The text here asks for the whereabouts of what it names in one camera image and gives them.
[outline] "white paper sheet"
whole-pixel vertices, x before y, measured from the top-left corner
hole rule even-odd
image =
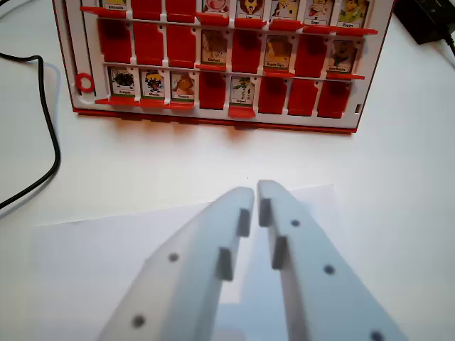
[[[346,255],[332,186],[292,193]],[[96,340],[143,261],[206,205],[28,229],[25,265],[15,266],[15,249],[1,252],[17,269],[0,274],[15,288],[9,303],[23,312],[19,322],[0,307],[1,334],[5,340]],[[270,266],[267,233],[256,215],[250,237],[241,239],[235,280],[223,284],[213,339],[287,339],[279,273]]]

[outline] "white plastic frame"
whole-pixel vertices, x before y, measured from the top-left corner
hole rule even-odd
[[[293,72],[295,68],[296,52],[298,48],[299,37],[303,33],[302,29],[297,32],[284,32],[284,31],[271,31],[269,30],[269,22],[261,31],[262,33],[262,52],[259,62],[259,67],[257,74],[244,74],[238,72],[232,72],[232,67],[230,64],[230,57],[232,55],[232,37],[235,30],[234,20],[236,14],[236,0],[230,0],[230,10],[229,10],[229,26],[228,27],[216,27],[216,26],[203,26],[196,19],[194,24],[188,23],[174,23],[168,22],[166,18],[166,0],[163,1],[163,12],[160,17],[160,21],[146,21],[151,23],[157,23],[162,28],[160,31],[164,36],[164,61],[161,67],[153,65],[138,65],[136,55],[134,53],[134,33],[132,30],[132,21],[143,21],[132,18],[132,8],[131,1],[127,0],[127,17],[125,21],[129,22],[129,28],[131,31],[132,37],[132,57],[130,64],[122,63],[106,63],[100,49],[100,40],[98,36],[97,29],[97,20],[96,15],[91,13],[83,13],[80,11],[80,6],[99,6],[98,0],[80,0],[80,1],[65,1],[65,0],[53,0],[55,6],[55,16],[58,23],[58,32],[60,35],[60,42],[62,46],[63,57],[65,61],[65,66],[67,69],[68,84],[70,87],[70,95],[73,101],[73,107],[75,111],[78,109],[88,109],[88,110],[101,110],[101,111],[122,111],[122,112],[131,112],[137,114],[156,114],[156,115],[166,115],[166,116],[175,116],[175,117],[193,117],[201,119],[223,119],[227,121],[250,121],[257,123],[266,123],[266,124],[286,124],[286,125],[295,125],[295,126],[315,126],[315,127],[326,127],[326,128],[342,128],[342,129],[355,129],[358,126],[361,112],[363,110],[368,90],[370,88],[370,83],[373,79],[373,73],[375,66],[378,62],[380,49],[382,47],[387,26],[390,20],[390,14],[392,10],[392,5],[394,0],[383,0],[380,3],[380,6],[375,3],[375,1],[370,1],[370,7],[368,9],[367,18],[365,19],[365,28],[373,28],[378,31],[377,35],[365,36],[365,37],[342,37],[337,36],[334,33],[322,35],[328,39],[328,49],[327,55],[324,63],[324,67],[321,73],[320,78],[305,78],[305,77],[295,77],[296,79],[304,78],[315,80],[318,82],[316,87],[318,88],[318,95],[314,105],[313,113],[310,117],[300,117],[300,116],[291,116],[288,115],[287,103],[290,93],[290,88],[292,85],[292,79],[287,80],[287,98],[282,111],[282,114],[262,114],[258,112],[258,99],[260,91],[260,83],[262,77],[264,77],[264,50],[265,44],[267,41],[267,35],[281,35],[281,36],[293,36],[295,37],[293,41],[293,49],[291,54],[291,61],[289,64],[289,71]],[[197,0],[196,6],[197,10],[202,10],[202,0]],[[268,20],[270,16],[272,0],[265,0],[264,2],[264,20]],[[300,21],[304,20],[304,9],[306,1],[301,0],[299,5],[299,12],[297,19]],[[341,9],[341,2],[335,1],[333,7],[331,25],[336,26],[338,21],[338,14]],[[198,75],[200,70],[195,69],[183,69],[177,67],[168,66],[168,56],[167,56],[167,39],[166,39],[166,27],[167,25],[181,25],[181,26],[191,26],[196,29],[193,33],[196,36],[196,63],[200,62],[200,40],[202,29],[212,29],[229,32],[228,37],[228,47],[227,47],[227,71],[226,75],[226,96],[225,96],[225,105],[223,110],[209,110],[201,109],[199,107],[198,101]],[[326,81],[326,65],[328,62],[328,54],[330,53],[330,46],[332,40],[354,40],[360,43],[359,52],[356,55],[353,73],[365,76],[364,80],[351,80],[347,81],[350,83],[350,97],[346,106],[346,110],[343,113],[343,116],[340,119],[330,119],[317,116],[317,106],[319,102],[319,96],[321,93],[321,88],[323,81]],[[135,85],[135,100],[140,100],[141,88],[139,81],[139,73],[137,68],[156,68],[163,69],[166,79],[168,72],[172,70],[175,71],[189,71],[191,74],[195,74],[195,105],[193,110],[172,110],[172,109],[154,109],[154,108],[145,108],[145,107],[113,107],[106,104],[95,104],[96,99],[104,99],[110,96],[109,84],[107,82],[107,66],[122,66],[122,67],[131,67],[134,70],[134,85]],[[95,83],[95,92],[93,93],[81,93],[75,86],[75,76],[78,73],[87,73],[92,75]],[[243,75],[251,76],[252,81],[254,78],[255,84],[255,96],[254,96],[254,105],[253,109],[256,113],[256,117],[251,119],[238,119],[228,116],[229,109],[229,98],[230,98],[230,81],[233,75]],[[165,103],[170,102],[170,90],[169,80],[166,81],[166,98]]]

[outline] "cartoon character picture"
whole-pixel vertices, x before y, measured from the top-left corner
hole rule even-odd
[[[218,13],[228,16],[229,0],[204,0],[202,12]]]
[[[127,0],[101,0],[101,7],[115,11],[126,11]]]
[[[264,0],[237,0],[238,18],[262,19]]]
[[[308,0],[306,2],[306,25],[328,25],[333,9],[333,0]]]
[[[164,78],[158,70],[141,70],[142,97],[164,98]]]
[[[268,36],[264,66],[287,69],[291,60],[292,44],[287,36]]]
[[[270,19],[286,18],[296,20],[298,10],[299,0],[272,0],[272,15]]]
[[[335,40],[333,42],[333,51],[328,60],[328,71],[334,72],[351,72],[355,54],[354,42],[351,40]]]
[[[338,26],[362,27],[367,10],[368,2],[366,0],[343,0],[338,17]]]
[[[124,67],[108,69],[111,94],[117,96],[134,96],[134,78]]]
[[[171,75],[172,100],[181,102],[194,102],[194,82],[188,72]]]
[[[202,63],[225,65],[228,40],[221,31],[202,31]]]
[[[249,77],[232,77],[230,103],[243,107],[252,107],[255,85]]]

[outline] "black cable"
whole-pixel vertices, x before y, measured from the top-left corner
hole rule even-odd
[[[0,6],[4,5],[9,0],[0,0]],[[52,140],[52,145],[54,148],[55,159],[52,167],[48,170],[48,172],[39,178],[37,181],[32,183],[30,186],[22,190],[21,192],[13,195],[9,199],[0,203],[0,210],[5,208],[6,206],[10,205],[11,203],[15,202],[16,200],[20,199],[24,195],[30,193],[32,190],[37,188],[39,185],[43,184],[47,179],[51,176],[55,175],[58,172],[61,163],[61,154],[60,154],[60,146],[58,145],[57,136],[55,134],[54,127],[52,125],[52,121],[50,119],[48,105],[46,102],[46,94],[44,92],[44,61],[40,55],[32,55],[31,57],[15,57],[13,55],[7,55],[5,53],[0,53],[0,58],[11,60],[13,62],[18,63],[29,63],[31,61],[37,60],[38,61],[38,87],[40,93],[40,100],[41,100],[41,107],[43,108],[43,113],[45,117],[45,122],[48,125],[48,130],[50,134],[50,139]]]
[[[439,35],[446,41],[446,44],[450,47],[455,57],[454,39],[452,38],[449,29],[446,26],[441,25],[438,26],[437,30]]]
[[[452,37],[450,37],[450,38],[446,38],[445,41],[446,41],[447,45],[450,47],[450,49],[452,50],[452,53],[454,54],[454,57],[455,57],[454,39]]]

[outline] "guess who game board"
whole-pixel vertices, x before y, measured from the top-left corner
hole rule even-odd
[[[393,0],[53,3],[78,114],[353,133]]]

